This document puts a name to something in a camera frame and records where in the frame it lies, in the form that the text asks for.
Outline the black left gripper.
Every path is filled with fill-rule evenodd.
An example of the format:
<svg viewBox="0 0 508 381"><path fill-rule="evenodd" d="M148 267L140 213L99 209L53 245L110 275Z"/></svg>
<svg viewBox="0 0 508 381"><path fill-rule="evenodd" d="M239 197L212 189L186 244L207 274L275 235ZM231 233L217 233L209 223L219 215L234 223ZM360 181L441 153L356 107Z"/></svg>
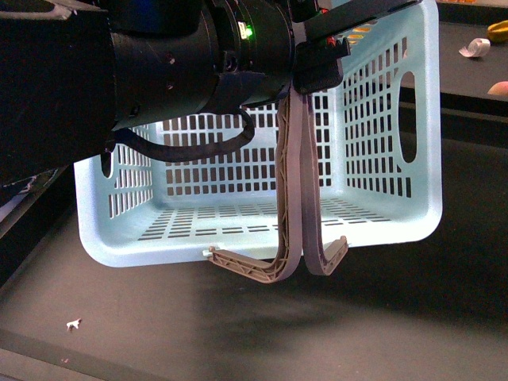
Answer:
<svg viewBox="0 0 508 381"><path fill-rule="evenodd" d="M341 58L351 54L342 32L415 5L415 1L348 1L331 10L319 1L290 1L291 20L303 27L296 46L293 86L299 94L312 94L341 84Z"/></svg>

